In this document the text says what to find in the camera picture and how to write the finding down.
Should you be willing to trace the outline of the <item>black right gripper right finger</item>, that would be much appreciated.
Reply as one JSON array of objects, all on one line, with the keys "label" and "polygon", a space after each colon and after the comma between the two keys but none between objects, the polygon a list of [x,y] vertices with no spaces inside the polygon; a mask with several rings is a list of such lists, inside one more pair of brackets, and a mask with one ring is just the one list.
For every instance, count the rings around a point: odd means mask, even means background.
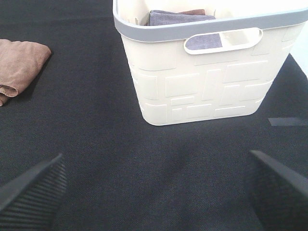
[{"label": "black right gripper right finger", "polygon": [[245,189],[266,231],[308,229],[308,179],[269,155],[251,150],[247,156]]}]

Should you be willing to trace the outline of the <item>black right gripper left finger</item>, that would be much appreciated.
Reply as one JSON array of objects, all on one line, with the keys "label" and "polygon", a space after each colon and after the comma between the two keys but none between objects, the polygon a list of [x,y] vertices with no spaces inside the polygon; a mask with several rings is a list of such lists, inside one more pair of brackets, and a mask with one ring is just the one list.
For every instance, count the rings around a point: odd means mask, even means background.
[{"label": "black right gripper left finger", "polygon": [[67,190],[62,154],[41,161],[0,188],[2,231],[49,231]]}]

